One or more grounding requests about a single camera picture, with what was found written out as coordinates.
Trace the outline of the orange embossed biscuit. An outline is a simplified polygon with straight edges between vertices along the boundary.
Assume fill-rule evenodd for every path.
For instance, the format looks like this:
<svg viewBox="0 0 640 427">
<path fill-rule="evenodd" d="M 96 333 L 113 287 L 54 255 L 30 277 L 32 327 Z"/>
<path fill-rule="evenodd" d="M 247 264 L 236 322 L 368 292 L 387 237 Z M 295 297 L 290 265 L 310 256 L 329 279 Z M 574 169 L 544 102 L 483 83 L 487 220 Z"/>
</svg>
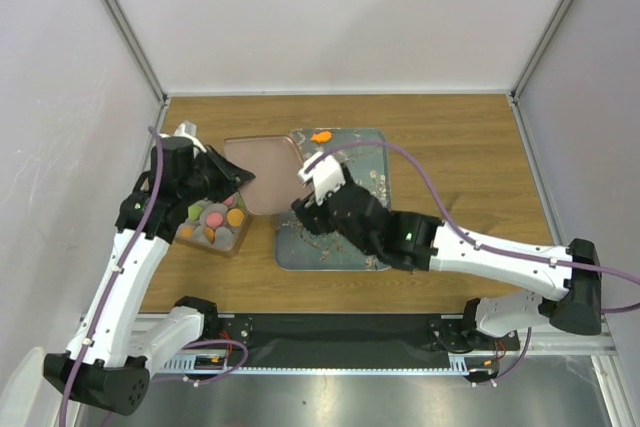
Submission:
<svg viewBox="0 0 640 427">
<path fill-rule="evenodd" d="M 239 228 L 243 224 L 245 217 L 244 211 L 240 208 L 229 209 L 226 214 L 227 223 L 233 228 Z"/>
</svg>

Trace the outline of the rose gold tin lid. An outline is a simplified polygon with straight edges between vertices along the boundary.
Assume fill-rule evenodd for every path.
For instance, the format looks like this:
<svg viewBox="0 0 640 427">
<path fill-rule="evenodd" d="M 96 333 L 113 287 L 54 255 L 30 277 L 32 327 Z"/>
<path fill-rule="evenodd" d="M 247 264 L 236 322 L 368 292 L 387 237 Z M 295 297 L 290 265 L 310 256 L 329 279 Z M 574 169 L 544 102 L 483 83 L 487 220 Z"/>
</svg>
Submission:
<svg viewBox="0 0 640 427">
<path fill-rule="evenodd" d="M 240 188 L 249 212 L 255 216 L 288 212 L 295 200 L 310 193 L 298 178 L 302 154 L 287 135 L 225 139 L 223 152 L 227 160 L 255 175 Z"/>
</svg>

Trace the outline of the orange swirl cookie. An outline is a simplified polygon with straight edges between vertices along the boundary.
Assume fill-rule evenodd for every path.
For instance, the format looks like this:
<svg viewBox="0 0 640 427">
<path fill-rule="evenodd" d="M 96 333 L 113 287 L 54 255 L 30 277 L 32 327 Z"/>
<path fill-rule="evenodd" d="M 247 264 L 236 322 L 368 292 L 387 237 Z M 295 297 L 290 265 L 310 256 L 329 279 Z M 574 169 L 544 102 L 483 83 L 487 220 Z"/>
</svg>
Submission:
<svg viewBox="0 0 640 427">
<path fill-rule="evenodd" d="M 213 243 L 215 241 L 215 230 L 210 227 L 205 227 L 203 229 L 204 236 L 209 243 Z"/>
</svg>

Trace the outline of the rose gold cookie tin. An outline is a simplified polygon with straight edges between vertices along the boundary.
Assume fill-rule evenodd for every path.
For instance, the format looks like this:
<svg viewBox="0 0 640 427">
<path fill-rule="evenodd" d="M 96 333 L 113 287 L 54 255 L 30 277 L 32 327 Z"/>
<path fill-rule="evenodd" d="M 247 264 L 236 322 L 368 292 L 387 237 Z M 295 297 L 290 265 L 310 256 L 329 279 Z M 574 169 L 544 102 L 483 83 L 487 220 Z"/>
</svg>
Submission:
<svg viewBox="0 0 640 427">
<path fill-rule="evenodd" d="M 231 207 L 227 207 L 224 204 L 225 200 L 222 202 L 212 202 L 209 199 L 205 199 L 196 202 L 195 204 L 199 204 L 204 208 L 200 219 L 197 222 L 190 221 L 188 219 L 187 211 L 187 219 L 178 227 L 175 239 L 178 242 L 208 251 L 216 255 L 228 258 L 235 257 L 238 254 L 243 240 L 249 230 L 252 216 L 248 211 L 244 199 L 241 197 L 241 195 L 239 193 L 234 193 L 233 195 L 236 195 L 236 202 Z M 227 223 L 226 214 L 228 210 L 232 208 L 240 208 L 246 215 L 243 224 L 239 228 L 233 228 Z M 204 236 L 203 229 L 205 227 L 208 227 L 206 225 L 206 217 L 210 212 L 213 211 L 222 213 L 225 216 L 225 222 L 219 228 L 214 229 L 215 241 L 213 243 L 209 243 Z M 180 236 L 180 231 L 185 225 L 192 226 L 194 228 L 193 235 L 190 238 L 184 238 Z"/>
</svg>

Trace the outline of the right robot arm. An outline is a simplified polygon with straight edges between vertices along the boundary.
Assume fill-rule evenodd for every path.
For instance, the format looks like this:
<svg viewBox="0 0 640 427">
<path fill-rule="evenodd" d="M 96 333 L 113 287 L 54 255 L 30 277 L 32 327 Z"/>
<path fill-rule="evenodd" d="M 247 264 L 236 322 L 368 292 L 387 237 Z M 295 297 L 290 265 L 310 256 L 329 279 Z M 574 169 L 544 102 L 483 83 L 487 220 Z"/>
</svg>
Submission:
<svg viewBox="0 0 640 427">
<path fill-rule="evenodd" d="M 537 247 L 479 235 L 450 222 L 394 211 L 346 174 L 304 175 L 310 193 L 293 202 L 304 229 L 338 233 L 367 256 L 405 271 L 456 272 L 518 287 L 497 298 L 467 301 L 462 341 L 482 349 L 514 330 L 551 325 L 570 334 L 601 332 L 601 277 L 570 262 L 595 262 L 594 246 L 577 239 L 567 247 Z"/>
</svg>

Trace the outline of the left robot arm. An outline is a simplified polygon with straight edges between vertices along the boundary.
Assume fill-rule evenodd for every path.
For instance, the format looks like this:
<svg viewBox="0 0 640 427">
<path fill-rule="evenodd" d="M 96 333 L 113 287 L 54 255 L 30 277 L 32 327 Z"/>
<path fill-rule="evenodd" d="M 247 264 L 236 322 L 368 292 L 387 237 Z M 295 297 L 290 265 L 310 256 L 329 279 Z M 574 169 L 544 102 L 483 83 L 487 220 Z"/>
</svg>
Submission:
<svg viewBox="0 0 640 427">
<path fill-rule="evenodd" d="M 133 326 L 150 281 L 189 208 L 221 202 L 255 178 L 189 134 L 156 135 L 150 167 L 122 201 L 112 251 L 96 294 L 62 353 L 49 353 L 44 378 L 63 400 L 123 416 L 142 403 L 151 379 L 187 345 L 225 343 L 215 303 L 184 296 L 146 333 Z"/>
</svg>

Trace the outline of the plain orange round cookie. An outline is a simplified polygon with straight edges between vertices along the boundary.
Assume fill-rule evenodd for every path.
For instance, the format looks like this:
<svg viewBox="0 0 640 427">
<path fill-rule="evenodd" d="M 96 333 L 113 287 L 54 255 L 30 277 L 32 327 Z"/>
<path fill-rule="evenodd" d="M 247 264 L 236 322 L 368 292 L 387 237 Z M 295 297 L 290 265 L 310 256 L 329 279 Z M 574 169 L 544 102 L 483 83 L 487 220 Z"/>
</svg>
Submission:
<svg viewBox="0 0 640 427">
<path fill-rule="evenodd" d="M 185 225 L 180 231 L 180 236 L 190 238 L 193 235 L 193 232 L 194 228 L 192 226 Z"/>
</svg>

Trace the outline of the green round cookie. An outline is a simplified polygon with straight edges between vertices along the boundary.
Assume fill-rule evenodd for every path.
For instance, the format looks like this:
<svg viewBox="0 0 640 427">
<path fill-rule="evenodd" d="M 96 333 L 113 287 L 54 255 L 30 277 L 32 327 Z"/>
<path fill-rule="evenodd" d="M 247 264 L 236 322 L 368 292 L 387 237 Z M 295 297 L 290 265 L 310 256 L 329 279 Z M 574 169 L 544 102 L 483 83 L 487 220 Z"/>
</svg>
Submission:
<svg viewBox="0 0 640 427">
<path fill-rule="evenodd" d="M 199 204 L 193 204 L 188 208 L 188 219 L 193 222 L 197 222 L 204 208 Z"/>
</svg>

